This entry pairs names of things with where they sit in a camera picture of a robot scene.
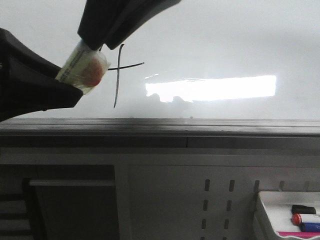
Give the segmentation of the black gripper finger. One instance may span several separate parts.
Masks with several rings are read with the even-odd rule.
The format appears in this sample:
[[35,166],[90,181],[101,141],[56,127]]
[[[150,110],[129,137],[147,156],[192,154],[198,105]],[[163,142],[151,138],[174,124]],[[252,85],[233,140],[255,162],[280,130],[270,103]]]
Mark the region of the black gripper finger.
[[37,55],[6,29],[0,30],[0,120],[73,108],[83,96],[56,79],[60,67]]
[[88,0],[78,35],[92,50],[117,48],[145,22],[179,0]]

